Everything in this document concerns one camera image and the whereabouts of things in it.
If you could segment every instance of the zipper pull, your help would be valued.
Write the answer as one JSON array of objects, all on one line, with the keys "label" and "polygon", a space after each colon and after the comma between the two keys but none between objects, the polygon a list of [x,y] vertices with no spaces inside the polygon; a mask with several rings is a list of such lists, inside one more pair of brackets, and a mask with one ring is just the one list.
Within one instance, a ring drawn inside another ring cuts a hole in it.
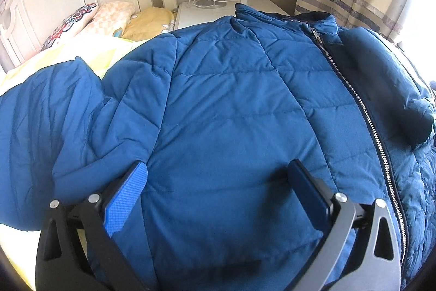
[{"label": "zipper pull", "polygon": [[317,40],[317,42],[323,43],[320,35],[318,34],[318,31],[316,31],[314,28],[310,28],[310,30],[312,30],[312,34],[315,36],[315,39]]}]

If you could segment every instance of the blue gripper pad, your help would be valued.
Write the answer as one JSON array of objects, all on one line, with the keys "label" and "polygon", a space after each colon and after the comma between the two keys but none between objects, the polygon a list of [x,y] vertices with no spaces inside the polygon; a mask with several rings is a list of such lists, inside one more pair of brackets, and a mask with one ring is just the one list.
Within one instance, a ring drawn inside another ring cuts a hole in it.
[{"label": "blue gripper pad", "polygon": [[148,179],[147,166],[139,162],[105,209],[104,227],[109,237],[121,231]]}]

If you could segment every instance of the metal zipper teeth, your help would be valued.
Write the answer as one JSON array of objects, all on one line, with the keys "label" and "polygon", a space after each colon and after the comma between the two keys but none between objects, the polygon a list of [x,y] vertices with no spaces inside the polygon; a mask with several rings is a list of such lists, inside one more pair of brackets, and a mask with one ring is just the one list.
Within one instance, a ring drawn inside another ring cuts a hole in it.
[{"label": "metal zipper teeth", "polygon": [[395,212],[396,212],[396,215],[397,215],[397,218],[398,218],[398,222],[399,222],[399,225],[400,225],[401,247],[402,247],[401,264],[403,265],[403,262],[404,262],[404,259],[405,259],[405,255],[406,255],[406,250],[407,250],[407,236],[406,236],[405,218],[403,216],[402,210],[400,208],[400,204],[398,202],[398,199],[397,199],[397,196],[396,196],[396,193],[395,193],[394,183],[392,181],[391,168],[389,166],[389,160],[387,159],[386,153],[384,152],[382,141],[380,139],[380,136],[379,136],[378,132],[376,131],[376,127],[372,123],[372,119],[371,119],[371,117],[369,115],[368,109],[366,108],[366,105],[363,102],[362,98],[357,93],[357,91],[353,88],[353,86],[348,81],[348,79],[345,78],[345,76],[341,73],[341,71],[337,67],[335,61],[333,60],[333,57],[329,54],[328,50],[325,48],[325,46],[324,46],[324,44],[323,44],[323,42],[321,40],[321,37],[319,36],[318,32],[315,29],[311,29],[311,30],[312,30],[312,33],[315,35],[316,41],[318,42],[318,45],[319,45],[319,48],[324,53],[324,55],[326,56],[327,60],[330,62],[330,65],[336,70],[336,72],[341,77],[343,82],[349,87],[349,89],[352,91],[352,93],[356,97],[360,107],[362,108],[362,111],[365,113],[366,121],[367,121],[369,127],[371,128],[372,136],[374,137],[374,140],[375,140],[376,145],[377,145],[377,149],[378,149],[378,151],[380,153],[380,157],[381,157],[381,160],[383,162],[383,167],[382,168],[383,168],[383,171],[384,171],[384,174],[385,174],[385,177],[386,177],[386,181],[387,181],[387,190],[388,190],[388,193],[389,193],[389,197],[391,198],[391,202],[394,205]]}]

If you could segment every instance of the jacket zipper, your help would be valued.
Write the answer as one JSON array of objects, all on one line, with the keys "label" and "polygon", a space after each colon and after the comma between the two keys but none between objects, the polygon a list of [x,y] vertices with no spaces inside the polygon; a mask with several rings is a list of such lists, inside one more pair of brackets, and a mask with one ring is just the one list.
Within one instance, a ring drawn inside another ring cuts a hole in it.
[{"label": "jacket zipper", "polygon": [[401,233],[401,249],[402,249],[402,256],[401,256],[401,266],[404,267],[404,260],[407,252],[407,231],[406,231],[406,225],[405,225],[405,216],[403,209],[401,208],[399,198],[397,196],[397,190],[395,186],[395,182],[393,179],[392,169],[389,163],[389,159],[387,158],[387,154],[384,151],[384,146],[382,144],[382,140],[380,138],[379,133],[376,130],[376,127],[374,126],[371,116],[369,115],[368,109],[366,108],[365,103],[363,102],[360,95],[357,93],[357,91],[353,88],[351,83],[345,78],[345,76],[341,73],[338,66],[336,65],[333,57],[329,54],[328,50],[326,49],[320,35],[318,34],[318,31],[316,31],[313,28],[310,28],[313,35],[315,36],[315,40],[318,44],[319,49],[322,51],[326,59],[329,61],[330,65],[334,68],[336,73],[340,76],[342,81],[348,86],[349,90],[353,94],[353,96],[356,99],[357,104],[360,106],[361,111],[364,113],[364,119],[367,122],[368,126],[370,127],[370,133],[372,134],[372,137],[374,139],[374,142],[376,143],[376,149],[379,152],[379,157],[381,160],[382,170],[385,176],[386,185],[387,185],[387,192],[389,193],[389,197],[391,199],[392,205],[394,206],[395,214],[398,219],[398,223],[400,226],[400,233]]}]

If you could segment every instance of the white nightstand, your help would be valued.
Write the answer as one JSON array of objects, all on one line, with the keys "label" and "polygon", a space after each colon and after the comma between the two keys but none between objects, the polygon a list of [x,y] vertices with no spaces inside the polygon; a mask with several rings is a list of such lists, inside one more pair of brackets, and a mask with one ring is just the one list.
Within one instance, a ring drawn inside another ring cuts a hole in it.
[{"label": "white nightstand", "polygon": [[[239,0],[227,0],[227,5],[218,9],[188,7],[188,2],[180,4],[174,29],[187,28],[188,26],[212,22],[223,16],[235,15],[235,4]],[[247,5],[265,13],[279,13],[288,15],[283,9],[270,0],[248,0]]]}]

